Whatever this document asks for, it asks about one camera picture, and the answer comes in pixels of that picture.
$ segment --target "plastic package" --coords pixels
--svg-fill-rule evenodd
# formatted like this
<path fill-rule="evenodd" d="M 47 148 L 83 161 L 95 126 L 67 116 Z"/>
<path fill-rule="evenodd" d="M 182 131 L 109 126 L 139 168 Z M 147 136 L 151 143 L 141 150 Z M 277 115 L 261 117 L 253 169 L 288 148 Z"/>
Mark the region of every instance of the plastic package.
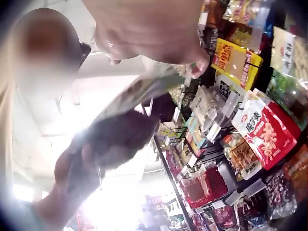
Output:
<path fill-rule="evenodd" d="M 232 120 L 239 131 L 269 170 L 296 144 L 300 129 L 280 107 L 257 89 L 248 91 Z"/>
<path fill-rule="evenodd" d="M 236 226 L 236 219 L 233 207 L 227 205 L 225 207 L 214 210 L 214 219 L 223 229 Z"/>
<path fill-rule="evenodd" d="M 180 154 L 180 158 L 181 158 L 183 165 L 188 164 L 191 156 L 194 154 L 190 150 L 189 145 L 185 143 L 185 139 L 181 140 L 181 142 L 176 146 L 176 149 L 178 150 Z"/>
<path fill-rule="evenodd" d="M 261 162 L 240 134 L 229 134 L 222 143 L 225 156 L 231 162 L 238 181 L 243 178 L 248 180 L 261 170 Z"/>
<path fill-rule="evenodd" d="M 267 184 L 266 190 L 271 220 L 291 215 L 296 211 L 297 202 L 291 183 L 282 171 L 274 175 Z"/>
<path fill-rule="evenodd" d="M 231 0 L 223 19 L 252 26 L 260 9 L 260 3 L 259 0 Z"/>
<path fill-rule="evenodd" d="M 215 52 L 218 30 L 216 28 L 206 27 L 204 30 L 199 30 L 198 33 L 200 45 L 212 56 Z"/>
<path fill-rule="evenodd" d="M 194 143 L 197 146 L 197 152 L 195 152 L 196 156 L 200 156 L 203 149 L 200 149 L 204 143 L 206 142 L 206 139 L 201 136 L 201 125 L 197 117 L 194 115 L 194 113 L 191 114 L 191 117 L 186 122 L 186 126 L 189 130 L 189 134 L 187 136 L 188 142 L 192 143 L 192 139 Z"/>
<path fill-rule="evenodd" d="M 180 162 L 180 159 L 177 156 L 174 147 L 171 146 L 170 149 L 166 149 L 166 160 L 173 175 L 173 178 L 177 180 L 177 176 L 183 169 L 183 165 Z"/>
<path fill-rule="evenodd" d="M 224 100 L 214 90 L 214 88 L 200 87 L 196 97 L 190 103 L 189 107 L 198 118 L 203 130 L 208 130 L 217 117 L 217 110 L 225 104 Z"/>
<path fill-rule="evenodd" d="M 274 98 L 297 125 L 307 126 L 307 42 L 274 27 L 271 67 L 276 69 L 266 93 Z"/>
<path fill-rule="evenodd" d="M 298 202 L 307 196 L 308 153 L 304 144 L 300 150 L 283 166 L 288 180 L 291 180 L 294 194 Z"/>
<path fill-rule="evenodd" d="M 226 40 L 217 40 L 212 67 L 245 91 L 250 90 L 261 63 L 260 56 Z"/>
<path fill-rule="evenodd" d="M 206 200 L 197 172 L 188 179 L 182 179 L 182 183 L 188 195 L 186 201 L 188 201 L 191 208 L 198 208 L 205 204 Z"/>
<path fill-rule="evenodd" d="M 163 95 L 170 88 L 183 82 L 184 77 L 180 76 L 172 65 L 157 63 L 131 83 L 94 121 L 125 113 L 140 103 Z"/>
<path fill-rule="evenodd" d="M 207 201 L 215 200 L 228 192 L 228 187 L 213 161 L 201 166 L 199 179 Z"/>
<path fill-rule="evenodd" d="M 263 226 L 266 222 L 267 204 L 263 191 L 252 197 L 244 197 L 234 204 L 239 231 L 248 231 L 253 226 Z"/>

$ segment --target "white shirt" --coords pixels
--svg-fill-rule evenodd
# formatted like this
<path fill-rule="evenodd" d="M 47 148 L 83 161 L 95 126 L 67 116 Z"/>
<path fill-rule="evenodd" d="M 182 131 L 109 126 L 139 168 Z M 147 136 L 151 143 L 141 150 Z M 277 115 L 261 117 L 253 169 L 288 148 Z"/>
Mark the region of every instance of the white shirt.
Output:
<path fill-rule="evenodd" d="M 146 228 L 150 228 L 156 225 L 155 218 L 149 211 L 143 212 L 142 220 Z"/>

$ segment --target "sign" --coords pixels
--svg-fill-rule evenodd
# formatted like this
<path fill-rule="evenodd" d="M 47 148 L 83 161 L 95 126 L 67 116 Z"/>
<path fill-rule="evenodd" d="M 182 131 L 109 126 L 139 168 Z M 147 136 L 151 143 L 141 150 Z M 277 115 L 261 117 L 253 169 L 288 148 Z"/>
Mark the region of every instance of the sign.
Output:
<path fill-rule="evenodd" d="M 197 161 L 197 157 L 195 155 L 192 155 L 188 161 L 188 165 L 190 167 L 193 167 L 196 161 Z"/>

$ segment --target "red package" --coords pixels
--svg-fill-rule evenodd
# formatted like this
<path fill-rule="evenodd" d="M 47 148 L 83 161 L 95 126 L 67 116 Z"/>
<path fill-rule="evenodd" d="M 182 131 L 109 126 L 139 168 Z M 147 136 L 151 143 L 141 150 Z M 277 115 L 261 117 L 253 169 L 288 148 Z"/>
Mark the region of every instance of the red package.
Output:
<path fill-rule="evenodd" d="M 240 132 L 266 170 L 296 144 L 300 129 L 277 104 L 257 89 L 248 91 L 232 125 Z"/>
<path fill-rule="evenodd" d="M 197 173 L 194 173 L 188 179 L 183 179 L 182 184 L 184 186 L 186 201 L 189 203 L 191 208 L 198 208 L 208 202 Z"/>
<path fill-rule="evenodd" d="M 234 209 L 233 207 L 227 205 L 225 207 L 215 209 L 214 210 L 214 217 L 215 221 L 222 227 L 222 228 L 231 228 L 234 227 L 236 222 Z"/>
<path fill-rule="evenodd" d="M 207 166 L 203 165 L 200 170 L 199 179 L 207 202 L 213 201 L 228 192 L 228 187 L 214 163 Z"/>

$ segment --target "food packaging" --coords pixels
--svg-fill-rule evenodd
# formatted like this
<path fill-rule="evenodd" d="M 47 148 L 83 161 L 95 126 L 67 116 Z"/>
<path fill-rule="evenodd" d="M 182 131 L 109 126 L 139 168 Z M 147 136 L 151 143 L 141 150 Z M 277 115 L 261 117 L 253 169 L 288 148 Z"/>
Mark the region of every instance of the food packaging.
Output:
<path fill-rule="evenodd" d="M 237 181 L 248 180 L 262 169 L 258 157 L 240 134 L 227 135 L 223 139 L 222 145 L 226 158 L 235 170 Z"/>
<path fill-rule="evenodd" d="M 233 207 L 227 205 L 225 207 L 214 210 L 214 220 L 223 229 L 236 226 L 236 219 Z"/>
<path fill-rule="evenodd" d="M 174 150 L 174 147 L 171 146 L 169 149 L 166 149 L 166 160 L 173 178 L 178 180 L 177 176 L 183 169 L 183 164 L 181 163 L 180 158 Z"/>
<path fill-rule="evenodd" d="M 215 162 L 212 161 L 202 165 L 198 174 L 207 202 L 213 201 L 228 192 L 228 187 Z"/>
<path fill-rule="evenodd" d="M 217 117 L 217 111 L 222 108 L 224 104 L 225 101 L 214 88 L 199 86 L 196 96 L 189 107 L 198 118 L 202 130 L 206 131 L 211 127 L 213 121 Z"/>
<path fill-rule="evenodd" d="M 226 40 L 217 40 L 212 67 L 245 91 L 250 90 L 261 63 L 260 56 Z"/>
<path fill-rule="evenodd" d="M 182 84 L 185 77 L 180 76 L 177 70 L 166 63 L 156 63 L 145 74 L 135 79 L 130 86 L 118 95 L 105 110 L 94 120 L 123 114 L 151 98 L 161 96 L 169 89 Z"/>
<path fill-rule="evenodd" d="M 270 219 L 283 218 L 296 211 L 297 202 L 291 182 L 283 171 L 276 173 L 266 186 Z"/>
<path fill-rule="evenodd" d="M 271 67 L 276 69 L 266 93 L 304 130 L 307 126 L 307 42 L 274 27 Z"/>
<path fill-rule="evenodd" d="M 195 172 L 188 179 L 182 179 L 182 184 L 188 198 L 186 201 L 191 208 L 198 208 L 206 203 L 204 192 L 198 178 L 198 173 Z"/>
<path fill-rule="evenodd" d="M 248 231 L 252 227 L 261 227 L 267 221 L 267 203 L 263 191 L 251 197 L 243 197 L 234 203 L 237 226 L 240 231 Z"/>
<path fill-rule="evenodd" d="M 203 153 L 203 149 L 200 149 L 205 142 L 207 141 L 206 138 L 202 137 L 201 134 L 201 124 L 194 113 L 191 114 L 191 117 L 186 122 L 186 126 L 188 128 L 189 134 L 186 138 L 188 138 L 188 142 L 192 143 L 192 140 L 197 146 L 197 152 L 195 152 L 196 156 L 199 157 Z"/>
<path fill-rule="evenodd" d="M 307 196 L 308 153 L 304 144 L 299 151 L 283 166 L 283 171 L 288 180 L 291 180 L 294 194 L 298 202 Z"/>
<path fill-rule="evenodd" d="M 181 142 L 176 146 L 176 149 L 179 153 L 181 162 L 183 165 L 188 164 L 190 158 L 193 154 L 189 145 L 185 142 L 185 139 L 182 139 Z"/>
<path fill-rule="evenodd" d="M 258 89 L 247 92 L 232 125 L 266 170 L 289 153 L 300 135 L 295 122 Z"/>
<path fill-rule="evenodd" d="M 215 73 L 214 86 L 215 89 L 223 96 L 225 100 L 228 99 L 232 91 L 234 91 L 237 95 L 240 96 L 240 101 L 243 101 L 244 96 L 246 95 L 245 90 L 241 86 L 232 81 L 229 76 L 221 74 L 219 71 L 216 71 Z"/>

